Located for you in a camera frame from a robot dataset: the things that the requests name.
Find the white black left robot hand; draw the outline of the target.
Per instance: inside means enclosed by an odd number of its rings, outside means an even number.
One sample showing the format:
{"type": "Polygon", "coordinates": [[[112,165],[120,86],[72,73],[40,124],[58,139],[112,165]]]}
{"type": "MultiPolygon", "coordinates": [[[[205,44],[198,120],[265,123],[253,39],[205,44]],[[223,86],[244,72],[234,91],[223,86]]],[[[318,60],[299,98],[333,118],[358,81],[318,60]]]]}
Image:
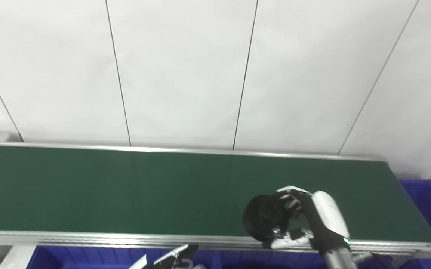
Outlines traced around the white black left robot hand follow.
{"type": "Polygon", "coordinates": [[[150,263],[147,255],[143,255],[130,269],[193,269],[193,256],[198,251],[198,244],[185,244],[159,257],[150,263]]]}

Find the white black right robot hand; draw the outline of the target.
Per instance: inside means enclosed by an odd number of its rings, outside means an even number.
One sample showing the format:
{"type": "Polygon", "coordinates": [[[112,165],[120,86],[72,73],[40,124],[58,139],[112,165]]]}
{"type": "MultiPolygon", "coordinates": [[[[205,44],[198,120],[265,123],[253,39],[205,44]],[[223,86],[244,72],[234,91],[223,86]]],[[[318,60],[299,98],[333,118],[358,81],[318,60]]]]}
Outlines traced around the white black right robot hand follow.
{"type": "Polygon", "coordinates": [[[274,228],[274,238],[263,242],[264,248],[286,249],[309,244],[322,256],[335,252],[350,255],[350,233],[330,194],[320,190],[311,193],[289,185],[278,189],[273,196],[283,205],[288,204],[289,219],[302,214],[309,229],[281,232],[280,228],[274,228]]]}

